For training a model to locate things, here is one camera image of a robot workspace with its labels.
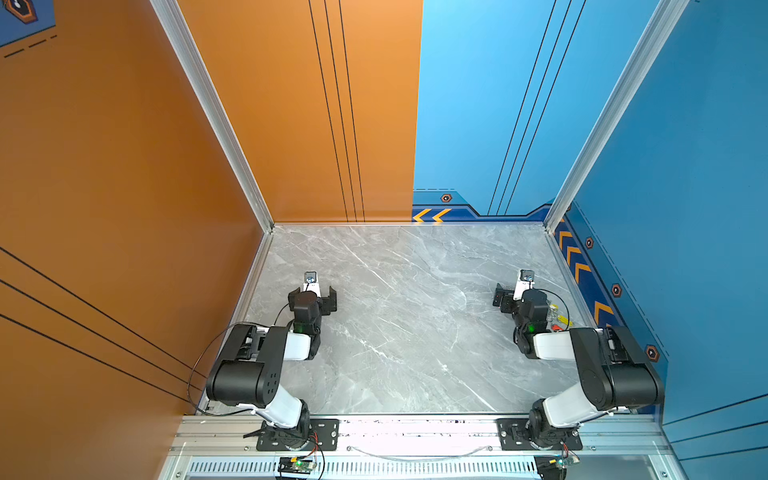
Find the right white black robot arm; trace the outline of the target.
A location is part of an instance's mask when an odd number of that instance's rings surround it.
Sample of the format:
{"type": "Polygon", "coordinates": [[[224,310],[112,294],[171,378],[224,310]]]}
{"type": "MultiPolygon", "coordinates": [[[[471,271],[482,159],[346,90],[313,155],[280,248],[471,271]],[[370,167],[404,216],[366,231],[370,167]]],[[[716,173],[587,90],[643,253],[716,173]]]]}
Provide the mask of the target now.
{"type": "Polygon", "coordinates": [[[512,317],[513,341],[525,357],[572,361],[578,373],[576,384],[533,403],[526,423],[512,428],[515,440],[542,450],[568,448],[587,422],[663,402],[663,382],[628,328],[553,331],[547,293],[523,283],[513,289],[498,284],[492,305],[512,317]]]}

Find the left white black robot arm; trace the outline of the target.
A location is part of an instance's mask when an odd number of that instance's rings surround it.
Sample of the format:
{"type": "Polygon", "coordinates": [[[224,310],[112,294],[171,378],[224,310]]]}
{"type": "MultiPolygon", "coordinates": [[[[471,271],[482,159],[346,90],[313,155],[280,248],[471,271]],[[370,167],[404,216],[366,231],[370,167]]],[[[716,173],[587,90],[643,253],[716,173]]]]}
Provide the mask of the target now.
{"type": "Polygon", "coordinates": [[[329,288],[322,296],[308,283],[288,294],[288,307],[294,318],[287,326],[233,326],[206,380],[206,395],[261,417],[264,423],[254,434],[269,448],[300,450],[318,446],[319,439],[307,402],[281,385],[283,364],[315,358],[322,318],[337,311],[337,292],[329,288]]]}

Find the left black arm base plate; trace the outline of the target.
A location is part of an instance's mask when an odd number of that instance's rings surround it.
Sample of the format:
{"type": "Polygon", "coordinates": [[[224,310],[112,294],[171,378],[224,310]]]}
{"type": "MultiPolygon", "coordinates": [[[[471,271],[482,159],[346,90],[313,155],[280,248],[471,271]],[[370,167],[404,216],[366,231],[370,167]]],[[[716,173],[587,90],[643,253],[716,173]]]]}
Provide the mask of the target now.
{"type": "Polygon", "coordinates": [[[340,420],[336,418],[312,417],[308,424],[294,429],[281,429],[263,422],[256,449],[260,452],[309,452],[319,447],[324,452],[335,451],[339,429],[340,420]]]}

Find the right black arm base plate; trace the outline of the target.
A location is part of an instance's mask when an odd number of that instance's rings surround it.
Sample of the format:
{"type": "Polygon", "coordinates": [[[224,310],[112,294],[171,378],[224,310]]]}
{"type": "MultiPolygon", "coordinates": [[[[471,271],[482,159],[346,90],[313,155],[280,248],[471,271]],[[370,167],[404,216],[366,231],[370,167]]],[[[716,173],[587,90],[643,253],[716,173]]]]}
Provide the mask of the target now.
{"type": "Polygon", "coordinates": [[[575,428],[554,428],[546,422],[532,426],[529,419],[522,417],[500,418],[495,423],[503,451],[554,451],[563,446],[569,451],[583,449],[581,437],[575,428]]]}

